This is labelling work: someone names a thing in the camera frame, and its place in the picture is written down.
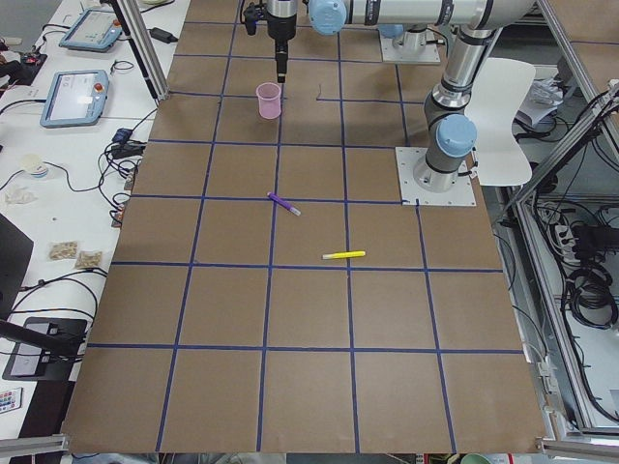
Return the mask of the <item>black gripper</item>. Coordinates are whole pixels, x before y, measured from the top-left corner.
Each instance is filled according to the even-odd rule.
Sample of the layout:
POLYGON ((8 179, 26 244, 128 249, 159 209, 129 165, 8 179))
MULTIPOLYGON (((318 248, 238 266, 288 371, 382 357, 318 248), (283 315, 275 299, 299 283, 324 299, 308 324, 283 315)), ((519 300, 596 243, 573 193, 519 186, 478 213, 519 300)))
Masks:
POLYGON ((294 0, 268 0, 266 21, 268 35, 275 44, 277 82, 285 82, 288 43, 296 36, 297 2, 294 0))

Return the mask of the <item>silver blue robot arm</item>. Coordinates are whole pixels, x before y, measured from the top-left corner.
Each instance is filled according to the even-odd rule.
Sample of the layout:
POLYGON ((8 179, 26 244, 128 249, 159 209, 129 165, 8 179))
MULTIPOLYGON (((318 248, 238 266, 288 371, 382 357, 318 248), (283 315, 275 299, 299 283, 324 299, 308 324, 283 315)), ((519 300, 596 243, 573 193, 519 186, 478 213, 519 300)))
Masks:
POLYGON ((529 12, 531 1, 308 1, 310 24, 322 35, 335 35, 347 24, 455 25, 441 80, 425 102, 429 146, 415 167, 417 184, 445 192, 475 145, 477 133, 464 115, 471 89, 492 49, 494 37, 529 12))

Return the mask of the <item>second arm base plate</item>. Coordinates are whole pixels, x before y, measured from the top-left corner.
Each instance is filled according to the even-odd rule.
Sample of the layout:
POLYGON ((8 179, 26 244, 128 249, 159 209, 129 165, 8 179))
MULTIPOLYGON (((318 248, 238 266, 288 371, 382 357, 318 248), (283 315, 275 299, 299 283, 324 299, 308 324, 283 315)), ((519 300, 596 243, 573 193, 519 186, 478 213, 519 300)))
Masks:
POLYGON ((403 31, 399 36, 380 33, 380 47, 385 63, 437 66, 441 62, 437 39, 428 29, 403 31))

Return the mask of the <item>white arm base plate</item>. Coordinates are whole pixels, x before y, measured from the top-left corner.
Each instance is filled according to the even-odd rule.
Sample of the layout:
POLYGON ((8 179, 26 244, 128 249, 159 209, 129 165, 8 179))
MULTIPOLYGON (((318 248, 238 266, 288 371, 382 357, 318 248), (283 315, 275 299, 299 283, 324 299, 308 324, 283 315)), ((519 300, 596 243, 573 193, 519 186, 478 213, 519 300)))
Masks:
POLYGON ((396 147, 401 203, 405 206, 475 207, 472 181, 463 160, 454 173, 438 173, 426 163, 427 148, 396 147))

